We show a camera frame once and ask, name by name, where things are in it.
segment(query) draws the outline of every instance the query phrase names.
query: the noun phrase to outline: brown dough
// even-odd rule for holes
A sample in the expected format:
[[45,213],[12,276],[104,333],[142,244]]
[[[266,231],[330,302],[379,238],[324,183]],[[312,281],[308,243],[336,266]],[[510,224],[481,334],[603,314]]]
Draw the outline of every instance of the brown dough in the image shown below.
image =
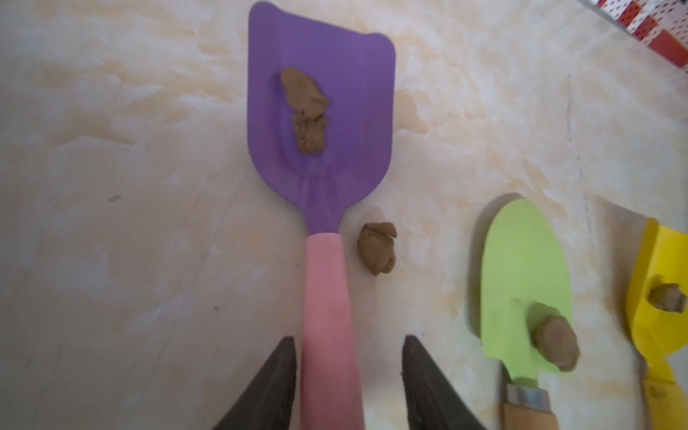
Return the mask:
[[297,135],[299,152],[312,154],[325,149],[325,127],[327,118],[319,116],[314,120],[306,119],[303,114],[292,116],[294,133]]
[[649,301],[655,308],[667,312],[682,314],[686,308],[686,295],[681,292],[677,283],[666,283],[653,288]]
[[279,80],[284,87],[289,106],[308,120],[314,120],[322,115],[330,103],[330,99],[323,96],[315,82],[295,67],[282,70]]
[[562,372],[570,372],[578,363],[581,350],[573,329],[563,316],[547,316],[535,328],[538,352]]
[[370,272],[377,276],[394,268],[394,240],[396,228],[391,222],[370,222],[358,236],[358,253]]
[[330,104],[330,99],[323,96],[307,74],[294,67],[282,70],[279,80],[284,87],[287,103],[297,112],[292,116],[292,124],[297,135],[299,152],[322,152],[325,149],[327,126],[327,118],[323,117],[323,112]]

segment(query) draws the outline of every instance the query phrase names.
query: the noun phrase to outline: toy shovel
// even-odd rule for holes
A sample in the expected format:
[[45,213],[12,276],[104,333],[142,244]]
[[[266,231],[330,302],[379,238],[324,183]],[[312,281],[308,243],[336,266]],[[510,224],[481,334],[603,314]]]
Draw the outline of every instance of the toy shovel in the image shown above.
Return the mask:
[[[248,150],[277,194],[298,206],[305,245],[301,424],[362,429],[356,339],[339,224],[380,183],[391,159],[394,46],[257,3],[248,19]],[[301,155],[279,75],[295,67],[331,103],[325,150]]]
[[570,322],[571,291],[557,237],[530,200],[509,202],[490,225],[480,290],[483,350],[504,363],[513,382],[503,405],[505,430],[558,429],[537,372],[560,370],[533,347],[530,334],[547,316]]
[[643,389],[654,430],[688,427],[688,399],[667,360],[688,343],[685,296],[678,298],[683,303],[674,301],[671,308],[660,309],[662,303],[652,303],[662,289],[675,288],[685,294],[686,287],[688,235],[648,219],[626,295],[626,317],[633,343],[647,361]]

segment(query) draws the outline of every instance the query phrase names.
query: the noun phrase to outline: pink handle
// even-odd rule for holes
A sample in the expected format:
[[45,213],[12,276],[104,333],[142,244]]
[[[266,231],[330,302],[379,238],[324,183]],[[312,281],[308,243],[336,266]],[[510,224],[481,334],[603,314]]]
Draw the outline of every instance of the pink handle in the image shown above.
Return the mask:
[[305,243],[301,427],[365,427],[344,243],[336,233],[318,233]]

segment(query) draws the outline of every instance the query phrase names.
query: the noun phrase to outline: purple plastic shovel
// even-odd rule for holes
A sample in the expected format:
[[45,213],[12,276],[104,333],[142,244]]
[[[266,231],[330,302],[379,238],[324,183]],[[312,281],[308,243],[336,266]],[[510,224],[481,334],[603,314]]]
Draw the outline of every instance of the purple plastic shovel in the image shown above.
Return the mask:
[[[339,224],[391,158],[395,52],[359,34],[256,3],[248,17],[248,150],[260,176],[298,206],[306,239],[301,353],[304,430],[363,429],[356,339]],[[301,155],[279,80],[296,67],[330,100],[325,150]]]

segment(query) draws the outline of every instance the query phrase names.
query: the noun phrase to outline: play dough piece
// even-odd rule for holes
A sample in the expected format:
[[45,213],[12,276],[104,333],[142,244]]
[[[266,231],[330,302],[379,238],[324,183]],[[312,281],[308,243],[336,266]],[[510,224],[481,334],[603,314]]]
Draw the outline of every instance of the play dough piece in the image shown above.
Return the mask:
[[312,154],[322,152],[325,149],[325,127],[327,118],[319,116],[309,120],[303,114],[292,116],[294,133],[297,135],[299,152]]
[[666,283],[650,292],[649,302],[659,310],[682,314],[686,308],[686,295],[677,283]]
[[396,228],[391,222],[371,222],[363,226],[358,236],[358,253],[370,272],[377,276],[394,268],[394,240]]
[[327,118],[323,117],[323,112],[330,104],[330,99],[323,96],[307,74],[294,67],[282,70],[279,80],[284,87],[287,103],[297,112],[292,116],[292,124],[299,152],[322,152],[325,149],[327,126]]
[[325,97],[315,82],[301,70],[287,67],[280,75],[287,103],[306,119],[314,120],[323,114],[330,99]]
[[581,351],[573,329],[563,316],[547,316],[535,328],[538,352],[562,372],[570,372],[578,363]]

